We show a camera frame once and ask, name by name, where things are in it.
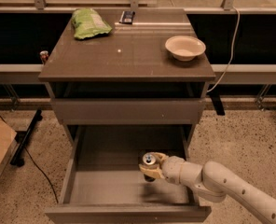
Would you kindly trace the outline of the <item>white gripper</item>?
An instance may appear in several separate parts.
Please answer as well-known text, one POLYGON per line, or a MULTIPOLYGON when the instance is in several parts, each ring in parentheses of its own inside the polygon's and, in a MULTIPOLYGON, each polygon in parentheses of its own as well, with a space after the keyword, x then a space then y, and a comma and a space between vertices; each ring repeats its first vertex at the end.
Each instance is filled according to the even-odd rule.
POLYGON ((179 185, 180 184, 180 174, 182 165, 186 162, 184 159, 171 156, 160 152, 155 152, 154 156, 156 160, 161 165, 161 169, 159 167, 150 168, 139 165, 140 171, 147 176, 150 176, 155 179, 164 179, 171 184, 179 185))

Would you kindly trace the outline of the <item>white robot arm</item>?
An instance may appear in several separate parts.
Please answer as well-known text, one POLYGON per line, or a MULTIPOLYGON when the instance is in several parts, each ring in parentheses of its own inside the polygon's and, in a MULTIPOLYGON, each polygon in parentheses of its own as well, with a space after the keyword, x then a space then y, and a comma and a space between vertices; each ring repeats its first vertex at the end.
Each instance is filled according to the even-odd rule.
POLYGON ((201 166, 176 156, 148 152, 142 157, 139 168, 146 176, 186 186, 210 202, 220 203, 228 195, 262 224, 276 224, 276 199, 218 162, 208 161, 201 166))

